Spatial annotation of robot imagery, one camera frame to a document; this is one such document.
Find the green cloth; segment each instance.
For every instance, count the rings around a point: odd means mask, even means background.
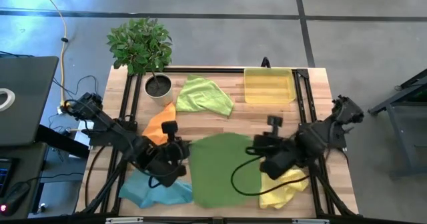
[[[206,137],[190,146],[189,169],[194,202],[202,207],[244,205],[249,198],[237,193],[231,184],[236,167],[253,158],[245,153],[252,139],[235,133]],[[234,175],[236,187],[246,193],[261,189],[260,162],[253,161]]]
[[[233,101],[213,81],[189,75],[178,95],[176,111],[210,110],[229,116],[233,109]]]

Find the laptop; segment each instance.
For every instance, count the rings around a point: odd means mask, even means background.
[[[0,89],[15,94],[13,104],[0,111],[0,147],[33,143],[45,108],[58,57],[0,59]],[[7,96],[0,95],[0,106]]]

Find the yellow plastic bin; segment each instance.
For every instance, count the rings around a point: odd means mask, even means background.
[[[292,69],[246,68],[244,79],[246,103],[286,104],[296,97]]]

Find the concrete floor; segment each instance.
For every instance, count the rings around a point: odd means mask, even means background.
[[[140,13],[227,13],[297,15],[296,0],[54,0],[68,11]],[[427,0],[303,0],[306,15],[406,17],[426,16]],[[48,0],[0,0],[3,9],[53,10]],[[94,75],[103,93],[112,54],[105,44],[111,27],[126,18],[66,18],[70,44],[65,54],[66,86]],[[273,66],[307,67],[298,20],[160,19],[173,38],[174,65],[258,66],[268,56]],[[427,22],[308,21],[316,67],[328,70],[334,96],[348,95],[364,110],[392,95],[394,86],[427,67]],[[31,55],[59,55],[63,36],[57,17],[2,16],[0,50]],[[93,91],[85,80],[79,94]],[[52,87],[42,118],[55,113],[59,89]],[[56,125],[76,127],[71,118]],[[347,136],[350,173],[360,213],[367,217],[423,223],[427,219],[427,175],[393,181],[401,168],[388,116],[367,116]],[[56,202],[75,185],[54,183],[43,192],[51,202],[46,215],[73,211],[75,203]]]

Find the black floor stripe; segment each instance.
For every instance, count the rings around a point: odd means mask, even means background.
[[[263,14],[193,14],[193,13],[108,13],[92,11],[61,11],[64,17],[102,17],[102,18],[176,18],[176,19],[261,19],[298,20],[299,15]],[[56,11],[0,10],[0,15],[59,17]]]
[[[308,21],[407,21],[424,22],[427,17],[370,17],[370,16],[323,16],[306,15]]]
[[[100,17],[100,18],[176,18],[176,19],[263,19],[298,20],[300,15],[270,14],[195,14],[195,13],[112,13],[93,11],[61,11],[64,17]],[[54,10],[16,9],[0,7],[0,15],[59,17]],[[373,17],[373,16],[329,16],[302,15],[307,21],[384,21],[384,22],[427,22],[427,17]]]
[[[302,0],[296,0],[296,5],[298,8],[298,13],[300,14],[300,24],[301,24],[301,32],[302,32],[302,41],[304,42],[304,48],[306,50],[307,64],[308,67],[316,67],[314,63],[312,44],[310,43],[310,36],[308,35],[308,26],[307,20],[305,18],[306,13],[304,11],[304,4]]]

